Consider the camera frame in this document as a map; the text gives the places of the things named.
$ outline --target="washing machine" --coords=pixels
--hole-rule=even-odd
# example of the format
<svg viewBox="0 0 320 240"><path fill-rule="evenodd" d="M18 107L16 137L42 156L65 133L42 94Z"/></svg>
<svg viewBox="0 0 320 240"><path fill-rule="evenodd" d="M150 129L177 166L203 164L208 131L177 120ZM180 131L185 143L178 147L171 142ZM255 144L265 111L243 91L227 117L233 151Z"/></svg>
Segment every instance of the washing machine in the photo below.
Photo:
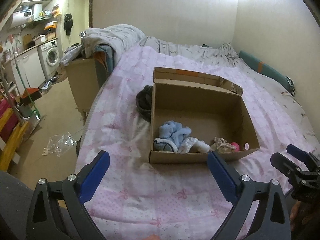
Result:
<svg viewBox="0 0 320 240"><path fill-rule="evenodd" d="M44 43L37 49L45 79L48 81L54 76L60 63L57 40Z"/></svg>

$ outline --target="yellow wooden plank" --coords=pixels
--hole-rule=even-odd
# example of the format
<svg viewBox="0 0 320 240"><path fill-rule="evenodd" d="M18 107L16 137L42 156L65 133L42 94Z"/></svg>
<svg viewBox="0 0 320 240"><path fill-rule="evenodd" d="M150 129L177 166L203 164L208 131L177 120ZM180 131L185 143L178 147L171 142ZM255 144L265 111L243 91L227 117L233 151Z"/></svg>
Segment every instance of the yellow wooden plank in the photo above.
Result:
<svg viewBox="0 0 320 240"><path fill-rule="evenodd" d="M13 114L12 108L8 108L6 111L4 111L3 115L0 117L0 132L2 131L3 127L5 126L7 121L10 119L12 114Z"/></svg>
<svg viewBox="0 0 320 240"><path fill-rule="evenodd" d="M0 170L7 171L10 161L14 155L16 148L19 147L23 134L25 133L29 123L25 122L22 126L18 123L13 129L5 147L0 156Z"/></svg>

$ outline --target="orange tape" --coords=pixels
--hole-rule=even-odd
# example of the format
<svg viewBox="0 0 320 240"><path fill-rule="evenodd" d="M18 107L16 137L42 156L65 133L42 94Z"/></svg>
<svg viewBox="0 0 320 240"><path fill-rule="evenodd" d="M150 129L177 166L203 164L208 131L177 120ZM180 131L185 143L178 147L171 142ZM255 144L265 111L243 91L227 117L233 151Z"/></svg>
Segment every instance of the orange tape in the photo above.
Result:
<svg viewBox="0 0 320 240"><path fill-rule="evenodd" d="M185 75L185 76L193 76L193 77L199 76L198 72L183 70L183 69L176 69L176 73L180 75Z"/></svg>
<svg viewBox="0 0 320 240"><path fill-rule="evenodd" d="M264 62L262 62L262 61L259 62L259 64L258 64L258 73L262 72L263 64L264 64Z"/></svg>

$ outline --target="washing machine door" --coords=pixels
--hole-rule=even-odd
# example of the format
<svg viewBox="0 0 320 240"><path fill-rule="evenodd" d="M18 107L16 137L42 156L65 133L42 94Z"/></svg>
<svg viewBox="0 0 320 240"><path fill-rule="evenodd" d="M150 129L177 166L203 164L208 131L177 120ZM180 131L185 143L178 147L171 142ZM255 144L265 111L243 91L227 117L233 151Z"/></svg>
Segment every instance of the washing machine door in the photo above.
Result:
<svg viewBox="0 0 320 240"><path fill-rule="evenodd" d="M56 47L52 47L48 50L46 60L49 66L56 66L59 63L59 52Z"/></svg>

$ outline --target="pink ball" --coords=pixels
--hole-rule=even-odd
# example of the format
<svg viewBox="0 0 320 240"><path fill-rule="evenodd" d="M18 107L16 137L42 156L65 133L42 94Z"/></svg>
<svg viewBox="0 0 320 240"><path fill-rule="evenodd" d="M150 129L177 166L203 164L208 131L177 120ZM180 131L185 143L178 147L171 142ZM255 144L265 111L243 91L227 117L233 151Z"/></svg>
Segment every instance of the pink ball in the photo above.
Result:
<svg viewBox="0 0 320 240"><path fill-rule="evenodd" d="M236 147L236 149L233 150L234 152L240 152L240 146L236 142L233 142L233 143L230 143L230 144Z"/></svg>

